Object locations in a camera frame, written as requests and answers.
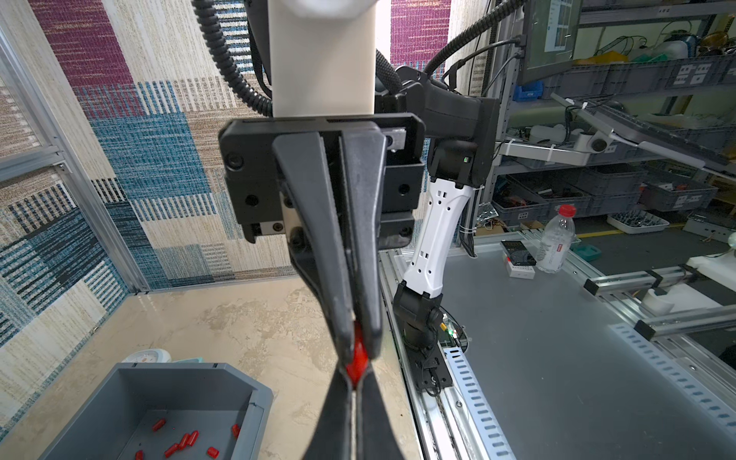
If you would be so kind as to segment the metal storage shelving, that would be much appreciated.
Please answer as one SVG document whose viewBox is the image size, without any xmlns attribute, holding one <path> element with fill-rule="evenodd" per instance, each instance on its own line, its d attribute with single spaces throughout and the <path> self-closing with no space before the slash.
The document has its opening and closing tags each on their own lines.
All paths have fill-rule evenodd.
<svg viewBox="0 0 736 460">
<path fill-rule="evenodd" d="M 517 88 L 554 75 L 564 77 L 574 73 L 581 82 L 589 82 L 593 77 L 594 67 L 573 66 L 571 59 L 534 68 L 528 65 L 529 59 L 538 52 L 539 44 L 546 41 L 547 33 L 557 28 L 548 19 L 548 13 L 561 7 L 571 9 L 571 17 L 565 25 L 568 37 L 577 38 L 579 29 L 585 24 L 579 1 L 527 1 L 519 11 L 498 25 L 499 37 L 509 38 L 513 44 L 507 54 L 509 63 L 498 68 L 502 82 L 491 86 L 492 92 L 501 97 L 498 122 L 501 130 L 508 125 L 512 96 Z M 729 87 L 735 84 L 733 78 L 714 78 L 718 70 L 728 71 L 734 67 L 733 55 L 675 59 L 660 63 L 606 64 L 603 68 L 607 75 L 598 96 L 574 95 L 570 86 L 565 86 L 562 93 L 550 92 L 548 98 L 560 105 L 564 113 L 577 116 L 594 128 L 594 140 L 626 144 L 713 176 L 734 180 L 735 164 L 722 153 L 716 153 L 664 126 L 643 121 L 610 105 L 620 95 L 644 96 L 659 92 L 691 95 L 701 87 Z"/>
</svg>

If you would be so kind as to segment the computer monitor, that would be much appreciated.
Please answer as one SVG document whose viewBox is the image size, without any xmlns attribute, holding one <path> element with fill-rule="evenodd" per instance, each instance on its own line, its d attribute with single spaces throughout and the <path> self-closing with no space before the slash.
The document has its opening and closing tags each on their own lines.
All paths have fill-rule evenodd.
<svg viewBox="0 0 736 460">
<path fill-rule="evenodd" d="M 523 6 L 525 38 L 519 85 L 532 84 L 572 67 L 581 0 L 532 0 Z"/>
</svg>

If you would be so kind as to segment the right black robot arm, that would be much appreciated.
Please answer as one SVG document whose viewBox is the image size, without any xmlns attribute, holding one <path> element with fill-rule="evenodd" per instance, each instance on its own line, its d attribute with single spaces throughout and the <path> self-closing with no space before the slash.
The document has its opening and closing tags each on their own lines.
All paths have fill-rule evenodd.
<svg viewBox="0 0 736 460">
<path fill-rule="evenodd" d="M 449 386 L 436 349 L 442 272 L 468 200 L 490 170 L 496 101 L 377 56 L 375 115 L 277 119 L 270 91 L 245 80 L 226 46 L 212 56 L 258 113 L 218 135 L 237 222 L 251 243 L 268 232 L 287 237 L 291 262 L 325 314 L 338 382 L 351 390 L 381 344 L 378 253 L 408 243 L 420 176 L 429 174 L 418 258 L 394 305 L 420 387 Z"/>
</svg>

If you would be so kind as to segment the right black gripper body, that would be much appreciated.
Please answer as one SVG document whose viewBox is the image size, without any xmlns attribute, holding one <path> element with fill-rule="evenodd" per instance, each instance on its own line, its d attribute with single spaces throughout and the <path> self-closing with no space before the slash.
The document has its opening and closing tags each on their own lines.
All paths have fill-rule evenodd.
<svg viewBox="0 0 736 460">
<path fill-rule="evenodd" d="M 425 124 L 409 113 L 228 122 L 218 135 L 218 143 L 227 191 L 245 239 L 257 243 L 265 237 L 281 235 L 286 237 L 287 247 L 294 256 L 303 257 L 311 250 L 306 234 L 297 233 L 298 218 L 287 216 L 294 206 L 273 142 L 280 135 L 314 131 L 324 144 L 345 259 L 350 268 L 342 137 L 347 130 L 363 128 L 379 128 L 386 139 L 378 253 L 408 245 L 414 226 L 412 212 L 418 206 L 422 184 L 421 156 L 426 137 Z"/>
</svg>

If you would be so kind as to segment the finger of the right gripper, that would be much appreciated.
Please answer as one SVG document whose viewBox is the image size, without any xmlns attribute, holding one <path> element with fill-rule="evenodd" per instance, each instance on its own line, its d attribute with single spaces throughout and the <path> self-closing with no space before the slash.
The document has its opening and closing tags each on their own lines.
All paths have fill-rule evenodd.
<svg viewBox="0 0 736 460">
<path fill-rule="evenodd" d="M 312 247 L 335 350 L 346 365 L 354 354 L 353 298 L 322 138 L 314 131 L 280 135 L 273 149 Z"/>
<path fill-rule="evenodd" d="M 379 128 L 347 130 L 342 137 L 350 270 L 356 320 L 368 358 L 380 355 L 378 241 L 383 199 L 386 139 Z"/>
</svg>

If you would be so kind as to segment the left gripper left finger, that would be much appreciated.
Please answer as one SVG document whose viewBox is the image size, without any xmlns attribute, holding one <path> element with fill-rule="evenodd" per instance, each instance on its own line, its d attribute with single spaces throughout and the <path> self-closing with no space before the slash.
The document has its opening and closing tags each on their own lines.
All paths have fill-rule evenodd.
<svg viewBox="0 0 736 460">
<path fill-rule="evenodd" d="M 352 455 L 353 384 L 344 367 L 333 372 L 312 440 L 304 459 L 350 459 Z"/>
</svg>

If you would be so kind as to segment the clear plastic water bottle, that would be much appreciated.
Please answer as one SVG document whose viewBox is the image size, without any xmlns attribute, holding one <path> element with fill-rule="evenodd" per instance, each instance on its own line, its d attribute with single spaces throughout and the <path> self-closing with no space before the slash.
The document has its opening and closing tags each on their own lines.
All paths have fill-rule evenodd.
<svg viewBox="0 0 736 460">
<path fill-rule="evenodd" d="M 573 218 L 576 213 L 577 209 L 573 205 L 561 205 L 557 216 L 546 224 L 536 258 L 538 270 L 545 273 L 557 273 L 562 270 L 575 239 Z"/>
</svg>

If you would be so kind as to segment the white round kitchen timer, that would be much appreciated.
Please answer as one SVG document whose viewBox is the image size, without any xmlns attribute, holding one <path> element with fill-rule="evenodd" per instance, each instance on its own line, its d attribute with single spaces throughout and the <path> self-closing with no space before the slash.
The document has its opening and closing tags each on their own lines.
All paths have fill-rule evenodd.
<svg viewBox="0 0 736 460">
<path fill-rule="evenodd" d="M 163 349 L 137 351 L 124 359 L 126 363 L 169 363 L 171 361 L 171 354 Z"/>
</svg>

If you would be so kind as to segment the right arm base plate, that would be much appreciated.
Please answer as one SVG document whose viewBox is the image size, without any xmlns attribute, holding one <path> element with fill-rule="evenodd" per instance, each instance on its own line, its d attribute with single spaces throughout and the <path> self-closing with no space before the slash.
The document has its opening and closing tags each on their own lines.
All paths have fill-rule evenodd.
<svg viewBox="0 0 736 460">
<path fill-rule="evenodd" d="M 452 373 L 438 343 L 420 347 L 405 342 L 404 348 L 414 386 L 418 392 L 437 397 L 445 388 L 453 387 Z"/>
</svg>

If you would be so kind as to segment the grey plastic parts bin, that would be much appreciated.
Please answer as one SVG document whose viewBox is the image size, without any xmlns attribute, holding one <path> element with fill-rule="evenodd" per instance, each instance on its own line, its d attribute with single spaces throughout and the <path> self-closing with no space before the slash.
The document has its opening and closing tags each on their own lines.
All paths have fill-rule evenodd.
<svg viewBox="0 0 736 460">
<path fill-rule="evenodd" d="M 118 363 L 44 459 L 255 459 L 273 392 L 224 363 Z"/>
</svg>

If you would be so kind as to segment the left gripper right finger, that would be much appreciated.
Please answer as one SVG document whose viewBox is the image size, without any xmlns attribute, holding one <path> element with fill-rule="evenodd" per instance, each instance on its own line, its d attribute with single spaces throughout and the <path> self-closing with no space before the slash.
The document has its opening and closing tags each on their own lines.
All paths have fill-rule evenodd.
<svg viewBox="0 0 736 460">
<path fill-rule="evenodd" d="M 363 372 L 356 392 L 356 458 L 404 459 L 372 367 Z"/>
</svg>

